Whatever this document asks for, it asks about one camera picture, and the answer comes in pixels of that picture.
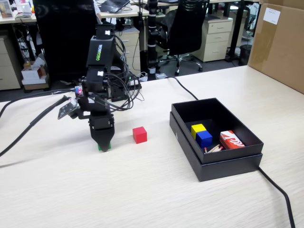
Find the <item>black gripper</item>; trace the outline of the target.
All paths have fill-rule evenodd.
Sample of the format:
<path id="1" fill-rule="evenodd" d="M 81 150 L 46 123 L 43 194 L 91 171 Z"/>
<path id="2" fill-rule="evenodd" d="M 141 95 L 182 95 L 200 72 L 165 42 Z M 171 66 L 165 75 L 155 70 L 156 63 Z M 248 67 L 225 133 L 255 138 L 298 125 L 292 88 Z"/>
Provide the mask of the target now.
<path id="1" fill-rule="evenodd" d="M 78 94 L 77 101 L 81 114 L 79 119 L 88 119 L 91 137 L 97 143 L 98 149 L 107 152 L 111 148 L 114 136 L 114 115 L 107 103 L 106 94 Z"/>

